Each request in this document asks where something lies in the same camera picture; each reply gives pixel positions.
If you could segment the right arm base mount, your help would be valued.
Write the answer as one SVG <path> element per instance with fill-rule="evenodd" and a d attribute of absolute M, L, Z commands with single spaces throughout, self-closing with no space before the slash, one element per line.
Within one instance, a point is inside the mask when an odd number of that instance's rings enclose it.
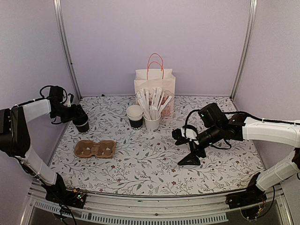
<path fill-rule="evenodd" d="M 266 200 L 266 194 L 260 190 L 245 190 L 228 194 L 225 203 L 229 205 L 230 209 L 247 206 L 241 210 L 241 214 L 247 220 L 254 220 L 259 217 Z"/>

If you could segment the brown cardboard cup carrier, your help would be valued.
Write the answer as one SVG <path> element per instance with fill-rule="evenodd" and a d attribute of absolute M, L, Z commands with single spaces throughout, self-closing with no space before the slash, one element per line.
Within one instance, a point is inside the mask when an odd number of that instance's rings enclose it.
<path fill-rule="evenodd" d="M 112 158 L 116 152 L 116 142 L 112 140 L 98 143 L 90 140 L 79 141 L 74 149 L 74 154 L 79 158 Z"/>

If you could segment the white cup holding straws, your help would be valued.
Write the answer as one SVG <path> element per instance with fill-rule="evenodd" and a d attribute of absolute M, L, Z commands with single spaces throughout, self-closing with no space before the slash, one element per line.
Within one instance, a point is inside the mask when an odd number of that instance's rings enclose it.
<path fill-rule="evenodd" d="M 145 115 L 143 116 L 143 118 L 145 120 L 146 130 L 149 133 L 153 133 L 158 129 L 159 124 L 160 124 L 161 116 L 159 116 L 156 120 L 149 120 L 145 117 Z"/>

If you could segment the white paper takeout bag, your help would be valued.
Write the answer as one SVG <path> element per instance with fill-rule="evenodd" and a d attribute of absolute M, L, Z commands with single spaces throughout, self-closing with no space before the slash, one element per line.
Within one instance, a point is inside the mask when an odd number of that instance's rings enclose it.
<path fill-rule="evenodd" d="M 161 88 L 161 94 L 164 95 L 162 103 L 164 103 L 169 96 L 174 97 L 176 78 L 171 68 L 164 68 L 163 62 L 159 63 L 159 68 L 151 68 L 152 62 L 151 58 L 148 58 L 147 68 L 135 71 L 135 93 L 144 89 L 152 94 L 153 91 Z"/>

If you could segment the left aluminium frame post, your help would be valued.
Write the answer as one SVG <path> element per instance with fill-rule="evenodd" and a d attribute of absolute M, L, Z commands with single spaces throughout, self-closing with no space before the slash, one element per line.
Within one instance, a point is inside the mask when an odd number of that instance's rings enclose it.
<path fill-rule="evenodd" d="M 63 49 L 64 55 L 65 55 L 65 60 L 66 60 L 68 72 L 70 75 L 70 80 L 71 80 L 72 86 L 74 88 L 76 97 L 79 100 L 81 100 L 82 95 L 81 95 L 79 84 L 78 84 L 78 81 L 77 81 L 77 78 L 75 75 L 75 69 L 74 69 L 74 64 L 73 64 L 72 58 L 71 58 L 71 53 L 70 53 L 70 50 L 68 47 L 68 40 L 67 40 L 67 34 L 66 34 L 65 24 L 64 24 L 64 20 L 63 20 L 61 1 L 54 0 L 53 4 L 54 4 L 54 12 L 55 12 L 57 25 L 58 25 L 60 40 L 62 43 L 62 49 Z"/>

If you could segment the right aluminium frame post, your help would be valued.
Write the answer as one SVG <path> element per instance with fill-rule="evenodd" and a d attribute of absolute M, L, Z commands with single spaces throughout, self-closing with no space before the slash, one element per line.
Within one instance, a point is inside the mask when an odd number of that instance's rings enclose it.
<path fill-rule="evenodd" d="M 240 82 L 241 82 L 242 75 L 243 75 L 243 71 L 244 71 L 244 67 L 246 64 L 248 50 L 250 47 L 250 41 L 251 41 L 251 37 L 253 34 L 254 25 L 255 25 L 257 4 L 258 4 L 258 0 L 250 1 L 250 8 L 249 8 L 247 26 L 246 26 L 246 34 L 245 34 L 244 43 L 242 46 L 242 52 L 241 52 L 240 61 L 238 64 L 236 77 L 235 77 L 233 88 L 232 88 L 231 95 L 230 95 L 230 99 L 232 101 L 234 101 L 237 96 L 238 89 L 239 89 Z"/>

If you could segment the black white paper coffee cup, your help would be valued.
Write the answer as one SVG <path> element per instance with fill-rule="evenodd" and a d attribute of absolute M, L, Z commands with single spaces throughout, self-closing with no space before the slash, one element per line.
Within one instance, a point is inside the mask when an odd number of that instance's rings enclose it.
<path fill-rule="evenodd" d="M 90 128 L 88 119 L 74 120 L 73 124 L 80 133 L 88 132 Z"/>

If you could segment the aluminium front rail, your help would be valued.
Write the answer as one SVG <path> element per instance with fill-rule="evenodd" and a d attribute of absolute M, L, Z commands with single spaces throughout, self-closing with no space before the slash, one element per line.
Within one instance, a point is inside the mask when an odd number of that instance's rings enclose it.
<path fill-rule="evenodd" d="M 245 216 L 255 205 L 230 209 L 226 195 L 141 197 L 89 192 L 82 209 L 60 213 L 45 199 L 38 184 L 30 187 L 23 225 L 292 225 L 294 223 L 280 186 L 267 192 L 257 219 Z"/>

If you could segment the stacked paper cups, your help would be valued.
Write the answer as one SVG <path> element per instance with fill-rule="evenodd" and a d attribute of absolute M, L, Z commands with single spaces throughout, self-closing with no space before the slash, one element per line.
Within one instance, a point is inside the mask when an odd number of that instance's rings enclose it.
<path fill-rule="evenodd" d="M 126 110 L 132 129 L 139 130 L 143 125 L 143 110 L 139 105 L 129 106 Z"/>

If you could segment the aluminium frame post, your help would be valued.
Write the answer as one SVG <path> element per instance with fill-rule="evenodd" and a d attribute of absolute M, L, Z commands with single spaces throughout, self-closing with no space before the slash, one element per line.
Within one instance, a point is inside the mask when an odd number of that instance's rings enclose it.
<path fill-rule="evenodd" d="M 248 50 L 250 47 L 250 41 L 251 41 L 251 37 L 253 34 L 254 25 L 255 25 L 257 4 L 258 4 L 258 0 L 250 1 L 250 8 L 249 8 L 247 26 L 246 26 L 246 34 L 245 34 L 244 43 L 242 46 L 242 52 L 241 52 L 240 61 L 238 64 L 236 77 L 235 77 L 233 88 L 232 88 L 231 95 L 230 95 L 230 99 L 232 101 L 234 101 L 237 96 L 238 89 L 239 89 L 240 82 L 241 82 L 242 75 L 243 75 L 243 71 L 244 71 L 244 67 L 246 64 Z"/>
<path fill-rule="evenodd" d="M 77 78 L 75 75 L 75 69 L 74 69 L 74 64 L 73 64 L 72 58 L 71 58 L 71 53 L 70 53 L 70 50 L 68 47 L 68 40 L 67 40 L 67 34 L 66 34 L 65 24 L 64 24 L 64 20 L 63 20 L 61 1 L 54 0 L 53 4 L 54 4 L 54 12 L 55 12 L 57 25 L 58 25 L 60 40 L 62 43 L 62 49 L 63 49 L 64 55 L 65 55 L 65 60 L 66 60 L 68 72 L 70 75 L 70 80 L 71 80 L 72 86 L 74 88 L 76 97 L 79 100 L 81 100 L 82 95 L 81 95 L 79 84 L 78 84 L 78 81 L 77 81 Z"/>

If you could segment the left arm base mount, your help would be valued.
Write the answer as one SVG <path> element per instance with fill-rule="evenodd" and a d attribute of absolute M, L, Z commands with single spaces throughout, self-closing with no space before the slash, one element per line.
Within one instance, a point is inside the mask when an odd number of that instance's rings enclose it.
<path fill-rule="evenodd" d="M 85 192 L 79 190 L 79 188 L 70 190 L 55 191 L 49 186 L 45 187 L 46 197 L 45 199 L 54 203 L 65 204 L 66 206 L 83 209 L 86 202 L 87 195 Z"/>

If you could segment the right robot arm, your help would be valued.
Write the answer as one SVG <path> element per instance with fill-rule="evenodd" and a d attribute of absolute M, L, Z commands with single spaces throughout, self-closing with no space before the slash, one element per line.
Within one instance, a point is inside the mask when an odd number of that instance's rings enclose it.
<path fill-rule="evenodd" d="M 216 103 L 206 105 L 196 112 L 202 119 L 206 130 L 198 133 L 187 123 L 172 131 L 176 145 L 189 144 L 190 153 L 178 165 L 200 165 L 200 158 L 205 158 L 205 149 L 224 140 L 267 141 L 292 146 L 294 149 L 283 160 L 270 169 L 254 175 L 242 200 L 253 204 L 270 187 L 300 172 L 300 122 L 271 120 L 255 117 L 247 112 L 223 112 Z"/>

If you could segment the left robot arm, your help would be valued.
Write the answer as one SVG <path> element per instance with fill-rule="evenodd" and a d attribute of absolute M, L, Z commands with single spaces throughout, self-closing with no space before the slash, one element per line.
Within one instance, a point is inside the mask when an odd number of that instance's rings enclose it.
<path fill-rule="evenodd" d="M 31 145 L 28 122 L 41 116 L 72 122 L 80 133 L 89 130 L 88 115 L 80 104 L 73 103 L 73 94 L 63 87 L 49 85 L 49 95 L 41 95 L 25 103 L 0 111 L 0 150 L 15 158 L 26 173 L 41 180 L 47 192 L 59 203 L 66 203 L 70 194 L 62 177 L 50 169 Z"/>

